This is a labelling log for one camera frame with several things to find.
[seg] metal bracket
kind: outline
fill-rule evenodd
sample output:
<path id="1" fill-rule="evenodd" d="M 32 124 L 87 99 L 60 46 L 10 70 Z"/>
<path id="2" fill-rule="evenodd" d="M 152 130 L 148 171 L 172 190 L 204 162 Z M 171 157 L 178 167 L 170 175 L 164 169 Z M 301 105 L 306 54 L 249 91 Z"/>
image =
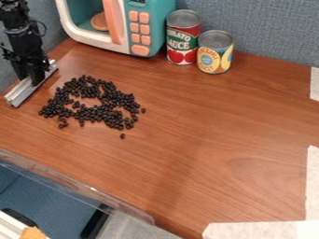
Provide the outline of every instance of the metal bracket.
<path id="1" fill-rule="evenodd" d="M 37 86 L 33 86 L 30 77 L 23 79 L 17 86 L 15 86 L 8 94 L 5 95 L 7 103 L 14 107 L 19 107 L 33 92 L 39 88 L 56 70 L 58 65 L 55 60 L 49 60 L 49 71 L 46 72 L 46 78 L 42 80 Z"/>

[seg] toy microwave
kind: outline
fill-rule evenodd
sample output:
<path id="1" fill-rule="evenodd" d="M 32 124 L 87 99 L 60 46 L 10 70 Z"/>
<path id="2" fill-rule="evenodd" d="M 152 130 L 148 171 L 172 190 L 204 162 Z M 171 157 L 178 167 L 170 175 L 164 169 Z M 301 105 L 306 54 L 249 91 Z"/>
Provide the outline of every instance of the toy microwave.
<path id="1" fill-rule="evenodd" d="M 166 38 L 175 0 L 56 0 L 62 26 L 74 40 L 101 49 L 152 57 Z"/>

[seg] can label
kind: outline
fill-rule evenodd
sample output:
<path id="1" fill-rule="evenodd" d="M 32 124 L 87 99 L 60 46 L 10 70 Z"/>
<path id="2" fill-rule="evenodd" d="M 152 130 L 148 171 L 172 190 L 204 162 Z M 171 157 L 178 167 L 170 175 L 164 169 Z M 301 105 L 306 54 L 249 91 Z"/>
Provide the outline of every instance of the can label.
<path id="1" fill-rule="evenodd" d="M 173 28 L 167 29 L 167 45 L 175 50 L 190 50 L 197 47 L 197 37 Z"/>
<path id="2" fill-rule="evenodd" d="M 234 45 L 224 49 L 200 47 L 198 50 L 198 67 L 208 74 L 220 74 L 230 69 Z"/>
<path id="3" fill-rule="evenodd" d="M 172 63 L 190 64 L 197 60 L 201 26 L 189 29 L 167 28 L 167 58 Z"/>

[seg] table surface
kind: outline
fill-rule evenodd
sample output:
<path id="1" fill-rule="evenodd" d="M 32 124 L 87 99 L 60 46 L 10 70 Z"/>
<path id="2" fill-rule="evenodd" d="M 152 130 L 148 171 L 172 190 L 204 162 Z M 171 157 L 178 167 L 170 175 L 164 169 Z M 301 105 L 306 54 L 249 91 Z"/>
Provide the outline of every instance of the table surface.
<path id="1" fill-rule="evenodd" d="M 60 70 L 19 109 L 0 101 L 0 148 L 147 212 L 185 238 L 211 222 L 304 219 L 306 154 L 319 146 L 310 67 L 236 52 L 229 72 L 64 41 Z M 60 130 L 39 109 L 72 77 L 133 92 L 147 112 L 121 140 L 103 123 Z"/>

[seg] tomato sauce can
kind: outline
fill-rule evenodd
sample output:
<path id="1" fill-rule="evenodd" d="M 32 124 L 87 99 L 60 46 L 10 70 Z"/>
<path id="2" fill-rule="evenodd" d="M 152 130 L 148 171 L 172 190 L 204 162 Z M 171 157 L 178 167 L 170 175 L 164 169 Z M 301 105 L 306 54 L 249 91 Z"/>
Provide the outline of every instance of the tomato sauce can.
<path id="1" fill-rule="evenodd" d="M 201 71 L 208 74 L 221 74 L 230 69 L 233 37 L 224 31 L 211 30 L 199 37 L 197 65 Z"/>
<path id="2" fill-rule="evenodd" d="M 197 60 L 201 17 L 192 10 L 181 9 L 167 17 L 167 59 L 176 64 L 191 64 Z"/>

